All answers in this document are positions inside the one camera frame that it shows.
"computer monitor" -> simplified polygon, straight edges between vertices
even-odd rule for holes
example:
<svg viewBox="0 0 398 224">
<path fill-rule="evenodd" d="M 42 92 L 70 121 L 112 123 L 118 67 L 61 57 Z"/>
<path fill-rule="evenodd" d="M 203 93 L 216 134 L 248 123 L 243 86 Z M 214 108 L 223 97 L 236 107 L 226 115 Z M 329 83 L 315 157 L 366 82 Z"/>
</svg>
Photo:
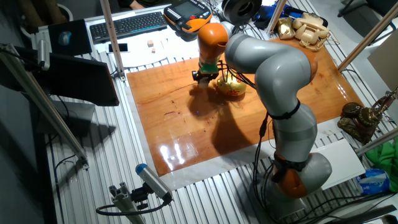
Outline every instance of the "computer monitor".
<svg viewBox="0 0 398 224">
<path fill-rule="evenodd" d="M 15 49 L 22 58 L 37 61 L 36 50 L 21 47 Z M 47 94 L 85 100 L 98 106 L 119 105 L 106 63 L 50 53 L 49 70 L 32 71 L 32 74 Z M 0 85 L 23 91 L 1 60 Z"/>
</svg>

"wooden tabletop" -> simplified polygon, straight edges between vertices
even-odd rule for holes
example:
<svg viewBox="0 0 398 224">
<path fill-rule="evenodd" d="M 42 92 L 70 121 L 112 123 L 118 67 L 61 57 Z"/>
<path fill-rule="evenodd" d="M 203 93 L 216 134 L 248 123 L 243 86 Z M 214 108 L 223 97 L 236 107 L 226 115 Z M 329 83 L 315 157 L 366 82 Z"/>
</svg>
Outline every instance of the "wooden tabletop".
<svg viewBox="0 0 398 224">
<path fill-rule="evenodd" d="M 307 51 L 297 40 L 271 40 Z M 340 116 L 350 101 L 360 103 L 337 71 L 326 49 L 315 54 L 318 72 L 297 97 L 317 123 Z M 217 92 L 215 81 L 203 90 L 193 81 L 198 58 L 129 73 L 127 79 L 159 175 L 258 143 L 266 109 L 255 90 L 239 98 Z M 254 82 L 254 75 L 246 75 Z M 272 128 L 263 141 L 273 138 Z"/>
</svg>

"metal grating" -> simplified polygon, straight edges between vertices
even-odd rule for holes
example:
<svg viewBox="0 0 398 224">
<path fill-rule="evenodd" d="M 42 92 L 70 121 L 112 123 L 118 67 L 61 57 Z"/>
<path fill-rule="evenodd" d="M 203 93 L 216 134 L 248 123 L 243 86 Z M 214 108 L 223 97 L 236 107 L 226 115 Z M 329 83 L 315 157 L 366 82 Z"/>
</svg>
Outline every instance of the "metal grating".
<svg viewBox="0 0 398 224">
<path fill-rule="evenodd" d="M 304 11 L 315 12 L 307 0 L 290 0 L 288 4 Z M 247 29 L 245 32 L 248 35 L 256 36 L 252 29 Z M 263 38 L 266 36 L 261 30 L 257 30 L 257 32 L 261 33 Z M 32 42 L 35 43 L 38 39 L 49 42 L 48 30 L 41 29 Z M 337 64 L 341 63 L 346 56 L 340 46 L 332 41 L 328 41 L 325 47 Z M 81 57 L 106 62 L 110 70 L 115 70 L 113 62 L 104 52 L 98 54 L 97 51 L 94 51 L 91 55 L 87 54 Z M 126 72 L 158 67 L 185 59 L 187 58 L 167 58 L 151 65 L 130 68 Z M 348 68 L 356 70 L 353 65 Z M 343 76 L 354 88 L 365 106 L 370 106 L 377 100 L 360 75 L 343 72 Z M 137 164 L 145 163 L 145 158 L 124 92 L 124 87 L 128 86 L 128 82 L 121 82 L 117 78 L 114 80 L 114 85 L 121 104 L 118 107 L 96 106 L 89 136 L 78 139 L 88 156 L 90 168 L 88 170 L 81 169 L 76 163 L 76 159 L 73 158 L 60 165 L 56 173 L 51 172 L 59 223 L 129 223 L 125 217 L 105 217 L 95 213 L 96 207 L 111 204 L 111 195 L 108 192 L 110 185 L 116 185 L 122 181 L 127 183 L 130 189 L 142 185 L 142 180 L 135 174 L 134 168 Z M 69 98 L 63 98 L 63 100 L 89 103 Z M 380 132 L 376 133 L 373 139 L 392 128 L 394 127 L 391 123 L 382 122 L 379 125 Z M 337 133 L 319 139 L 315 142 L 315 147 L 330 144 L 341 138 L 346 138 L 352 146 L 359 148 L 359 144 L 345 133 Z M 72 151 L 66 144 L 62 144 L 62 139 L 55 138 L 47 148 L 50 170 L 53 170 L 59 161 L 71 155 L 73 155 Z M 262 160 L 260 172 L 264 172 L 269 165 L 270 160 Z M 364 165 L 365 167 L 370 166 L 366 159 Z M 248 164 L 174 190 L 174 202 L 171 206 L 145 214 L 143 217 L 147 223 L 271 223 L 259 210 L 256 199 L 248 194 L 252 167 L 253 164 Z M 59 181 L 59 194 L 55 185 L 55 176 Z M 305 198 L 304 201 L 308 205 L 305 211 L 311 210 L 328 199 L 353 195 L 356 195 L 356 187 L 353 180 L 349 180 Z M 346 202 L 349 200 L 324 205 L 317 210 L 315 215 Z M 154 208 L 161 202 L 155 196 L 150 195 L 148 203 L 150 208 Z M 300 212 L 297 217 L 303 215 L 304 212 Z"/>
</svg>

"keyboard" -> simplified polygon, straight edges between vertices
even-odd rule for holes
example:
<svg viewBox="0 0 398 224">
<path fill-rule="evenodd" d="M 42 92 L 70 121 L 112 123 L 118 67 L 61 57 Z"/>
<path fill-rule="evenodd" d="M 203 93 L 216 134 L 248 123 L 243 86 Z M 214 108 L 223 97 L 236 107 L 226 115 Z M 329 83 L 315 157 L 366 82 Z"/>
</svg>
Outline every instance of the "keyboard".
<svg viewBox="0 0 398 224">
<path fill-rule="evenodd" d="M 167 23 L 161 12 L 119 19 L 113 21 L 113 24 L 118 39 L 167 28 Z M 94 44 L 110 40 L 106 23 L 90 26 L 90 32 Z"/>
</svg>

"gold telephone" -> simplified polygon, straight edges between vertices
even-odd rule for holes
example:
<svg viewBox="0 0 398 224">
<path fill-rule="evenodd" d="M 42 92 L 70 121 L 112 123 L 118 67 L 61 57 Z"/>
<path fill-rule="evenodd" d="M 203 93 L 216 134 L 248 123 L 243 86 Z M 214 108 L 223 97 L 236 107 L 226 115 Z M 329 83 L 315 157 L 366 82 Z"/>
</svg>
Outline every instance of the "gold telephone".
<svg viewBox="0 0 398 224">
<path fill-rule="evenodd" d="M 304 12 L 301 18 L 293 21 L 293 28 L 296 30 L 295 37 L 310 44 L 316 44 L 318 38 L 325 38 L 329 29 L 324 27 L 323 20 L 315 14 Z"/>
</svg>

